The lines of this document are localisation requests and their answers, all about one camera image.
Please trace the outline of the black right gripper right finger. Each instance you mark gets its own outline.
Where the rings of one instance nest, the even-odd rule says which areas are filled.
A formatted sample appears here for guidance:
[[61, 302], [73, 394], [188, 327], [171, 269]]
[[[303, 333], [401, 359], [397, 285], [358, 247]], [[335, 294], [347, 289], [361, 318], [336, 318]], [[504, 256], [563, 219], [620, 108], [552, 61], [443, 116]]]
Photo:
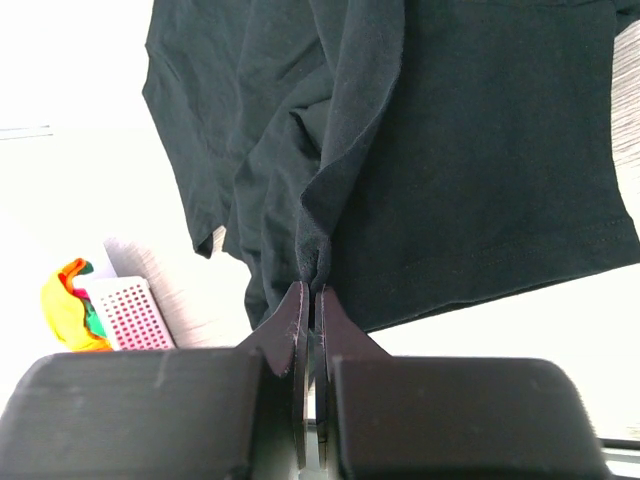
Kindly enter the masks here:
[[315, 299], [316, 428], [332, 479], [607, 479], [574, 383], [535, 358], [393, 356]]

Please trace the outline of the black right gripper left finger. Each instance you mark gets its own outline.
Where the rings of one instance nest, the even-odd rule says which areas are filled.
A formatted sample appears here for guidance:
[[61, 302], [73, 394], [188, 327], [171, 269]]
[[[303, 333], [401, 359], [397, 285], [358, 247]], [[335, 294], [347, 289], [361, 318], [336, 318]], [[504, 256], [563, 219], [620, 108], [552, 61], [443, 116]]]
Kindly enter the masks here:
[[5, 479], [294, 479], [306, 463], [309, 290], [233, 348], [55, 354], [1, 416]]

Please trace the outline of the black t-shirt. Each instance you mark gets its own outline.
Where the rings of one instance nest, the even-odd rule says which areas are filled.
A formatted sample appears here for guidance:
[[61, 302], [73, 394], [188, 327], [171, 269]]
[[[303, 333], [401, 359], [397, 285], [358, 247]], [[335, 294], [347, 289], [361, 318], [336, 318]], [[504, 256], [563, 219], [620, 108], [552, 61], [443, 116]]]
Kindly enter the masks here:
[[258, 325], [332, 287], [367, 332], [639, 260], [612, 159], [635, 1], [157, 1], [143, 96], [194, 251]]

